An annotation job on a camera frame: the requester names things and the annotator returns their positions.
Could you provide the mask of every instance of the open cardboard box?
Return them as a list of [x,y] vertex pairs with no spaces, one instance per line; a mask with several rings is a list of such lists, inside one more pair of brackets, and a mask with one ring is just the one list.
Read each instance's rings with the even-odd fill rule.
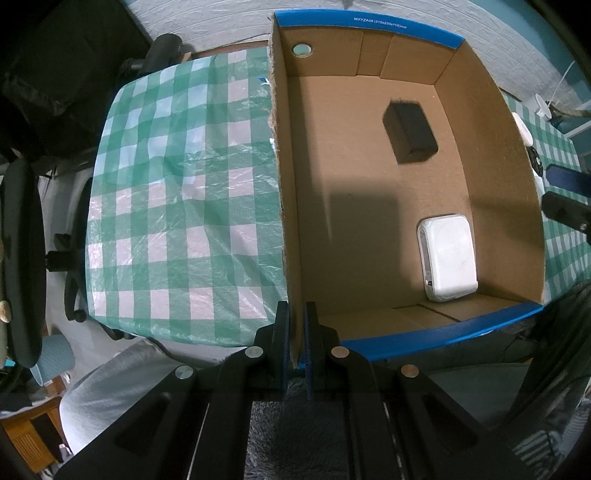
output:
[[[302,44],[311,53],[296,56]],[[367,12],[289,10],[275,14],[269,47],[295,353],[306,301],[370,359],[540,310],[544,239],[527,152],[464,39]],[[382,116],[398,99],[419,102],[433,130],[439,150],[425,162],[396,161]],[[417,225],[449,213],[470,222],[479,288],[432,303]]]

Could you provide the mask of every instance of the white cable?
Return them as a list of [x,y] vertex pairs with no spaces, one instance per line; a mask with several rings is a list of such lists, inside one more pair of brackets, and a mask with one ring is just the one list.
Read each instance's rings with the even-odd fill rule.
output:
[[566,69],[566,72],[564,72],[564,75],[562,75],[562,78],[560,79],[560,81],[558,82],[558,85],[556,86],[556,88],[554,89],[554,93],[552,94],[552,97],[550,98],[550,101],[548,103],[552,103],[552,100],[554,100],[554,95],[556,95],[556,92],[558,92],[558,87],[560,86],[560,84],[562,83],[562,81],[564,80],[564,77],[566,77],[566,74],[569,72],[570,68],[574,65],[574,60],[570,63],[569,68]]

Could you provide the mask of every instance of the white power bank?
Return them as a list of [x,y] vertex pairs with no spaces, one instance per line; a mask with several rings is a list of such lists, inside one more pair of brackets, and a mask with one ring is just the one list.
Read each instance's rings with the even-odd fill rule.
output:
[[417,236],[429,300],[453,300],[478,289],[472,233],[466,217],[428,218],[419,223]]

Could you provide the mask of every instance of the metal screw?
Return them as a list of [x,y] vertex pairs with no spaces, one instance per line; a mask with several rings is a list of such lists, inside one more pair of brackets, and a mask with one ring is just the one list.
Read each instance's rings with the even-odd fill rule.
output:
[[244,350],[244,354],[249,358],[259,358],[263,354],[263,349],[253,345]]
[[400,368],[400,373],[402,373],[407,378],[414,378],[418,375],[418,368],[412,364],[403,365]]
[[177,376],[177,378],[184,380],[193,375],[193,368],[188,365],[181,365],[174,371],[174,374]]
[[347,358],[349,356],[349,349],[345,346],[334,346],[330,353],[335,358]]

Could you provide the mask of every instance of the round hole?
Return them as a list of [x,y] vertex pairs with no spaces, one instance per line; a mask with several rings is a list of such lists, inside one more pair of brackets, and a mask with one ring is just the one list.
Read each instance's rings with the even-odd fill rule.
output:
[[306,43],[298,43],[291,49],[296,57],[304,58],[312,55],[312,47]]

